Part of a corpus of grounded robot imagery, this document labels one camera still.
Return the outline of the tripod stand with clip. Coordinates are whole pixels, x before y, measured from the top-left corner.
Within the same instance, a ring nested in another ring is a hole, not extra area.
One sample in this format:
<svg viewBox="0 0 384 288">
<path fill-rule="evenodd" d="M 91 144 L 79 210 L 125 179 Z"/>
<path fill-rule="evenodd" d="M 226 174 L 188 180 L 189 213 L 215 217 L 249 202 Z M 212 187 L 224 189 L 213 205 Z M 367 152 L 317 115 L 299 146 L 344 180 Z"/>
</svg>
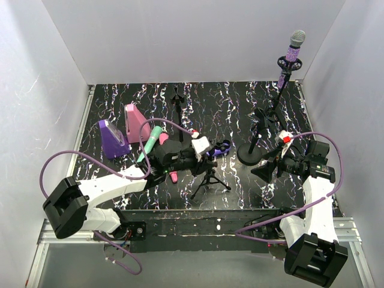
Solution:
<svg viewBox="0 0 384 288">
<path fill-rule="evenodd" d="M 213 160 L 215 157 L 209 157 L 207 155 L 208 160 Z M 191 195 L 190 199 L 193 200 L 197 194 L 197 192 L 200 190 L 201 187 L 203 186 L 208 186 L 208 185 L 213 185 L 213 184 L 221 184 L 226 190 L 230 191 L 231 187 L 225 184 L 222 180 L 220 180 L 218 177 L 215 175 L 215 169 L 213 167 L 210 167 L 204 177 L 203 181 L 199 184 L 198 188 L 196 191 Z"/>
</svg>

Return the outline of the purple glitter microphone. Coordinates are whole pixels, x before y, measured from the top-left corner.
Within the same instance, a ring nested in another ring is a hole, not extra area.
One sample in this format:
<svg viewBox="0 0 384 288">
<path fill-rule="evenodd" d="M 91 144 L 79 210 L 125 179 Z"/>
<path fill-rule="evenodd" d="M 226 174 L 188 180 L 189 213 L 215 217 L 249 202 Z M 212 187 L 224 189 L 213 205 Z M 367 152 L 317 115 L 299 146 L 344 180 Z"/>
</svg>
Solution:
<svg viewBox="0 0 384 288">
<path fill-rule="evenodd" d="M 277 64 L 281 68 L 281 73 L 277 83 L 279 90 L 283 89 L 286 82 L 289 81 L 292 71 L 301 68 L 302 62 L 298 59 L 298 54 L 301 45 L 305 41 L 305 32 L 303 30 L 296 30 L 290 37 L 290 45 L 285 56 L 278 59 Z"/>
</svg>

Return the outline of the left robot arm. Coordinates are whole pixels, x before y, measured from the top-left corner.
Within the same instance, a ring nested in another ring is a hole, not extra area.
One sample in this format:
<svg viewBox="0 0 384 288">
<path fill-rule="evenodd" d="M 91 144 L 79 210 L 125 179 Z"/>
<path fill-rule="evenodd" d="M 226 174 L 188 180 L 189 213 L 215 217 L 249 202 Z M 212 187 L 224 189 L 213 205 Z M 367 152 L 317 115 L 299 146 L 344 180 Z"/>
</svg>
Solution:
<svg viewBox="0 0 384 288">
<path fill-rule="evenodd" d="M 211 144 L 207 137 L 193 139 L 189 146 L 166 140 L 149 153 L 148 159 L 96 179 L 64 178 L 47 197 L 43 209 L 58 239 L 79 231 L 104 232 L 120 239 L 128 231 L 128 220 L 117 209 L 99 205 L 130 193 L 141 193 L 166 180 L 170 172 L 189 170 L 199 175 L 215 164 L 208 161 Z"/>
</svg>

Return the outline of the tripod stand with shock mount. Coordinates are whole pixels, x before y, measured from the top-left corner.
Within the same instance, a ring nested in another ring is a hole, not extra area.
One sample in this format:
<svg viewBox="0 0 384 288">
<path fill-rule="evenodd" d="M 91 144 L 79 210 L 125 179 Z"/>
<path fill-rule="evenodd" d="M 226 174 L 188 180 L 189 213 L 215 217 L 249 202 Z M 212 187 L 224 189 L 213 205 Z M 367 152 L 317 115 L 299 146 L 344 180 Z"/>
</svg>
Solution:
<svg viewBox="0 0 384 288">
<path fill-rule="evenodd" d="M 277 83 L 278 95 L 272 99 L 272 106 L 268 106 L 266 109 L 259 107 L 255 109 L 258 124 L 264 124 L 265 126 L 279 120 L 276 109 L 281 95 L 290 80 L 292 72 L 302 67 L 302 61 L 297 56 L 281 56 L 277 60 L 277 65 L 281 68 L 281 74 Z"/>
</svg>

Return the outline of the purple plastic microphone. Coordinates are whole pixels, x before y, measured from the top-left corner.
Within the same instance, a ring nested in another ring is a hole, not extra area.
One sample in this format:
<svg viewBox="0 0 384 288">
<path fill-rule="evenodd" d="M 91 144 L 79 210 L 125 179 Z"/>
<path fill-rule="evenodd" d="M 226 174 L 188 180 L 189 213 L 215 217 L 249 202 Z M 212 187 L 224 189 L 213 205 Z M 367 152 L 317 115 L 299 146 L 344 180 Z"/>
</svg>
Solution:
<svg viewBox="0 0 384 288">
<path fill-rule="evenodd" d="M 222 142 L 216 142 L 212 148 L 206 153 L 209 157 L 217 157 L 219 155 L 225 155 L 231 149 L 231 141 L 223 140 Z"/>
</svg>

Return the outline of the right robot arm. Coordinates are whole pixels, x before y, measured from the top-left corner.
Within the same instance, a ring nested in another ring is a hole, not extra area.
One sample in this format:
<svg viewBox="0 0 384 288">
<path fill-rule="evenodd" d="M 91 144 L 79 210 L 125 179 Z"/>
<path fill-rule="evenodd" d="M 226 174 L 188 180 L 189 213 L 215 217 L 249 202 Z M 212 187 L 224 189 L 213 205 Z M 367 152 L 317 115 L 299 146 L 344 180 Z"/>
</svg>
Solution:
<svg viewBox="0 0 384 288">
<path fill-rule="evenodd" d="M 302 179 L 305 217 L 291 215 L 280 220 L 287 251 L 284 270 L 287 274 L 322 287 L 330 287 L 348 258 L 348 250 L 340 245 L 333 221 L 332 199 L 328 193 L 335 187 L 335 170 L 327 165 L 329 144 L 309 142 L 305 154 L 293 157 L 287 145 L 280 144 L 262 156 L 266 164 L 252 169 L 252 174 L 270 182 L 273 171 L 287 172 Z"/>
</svg>

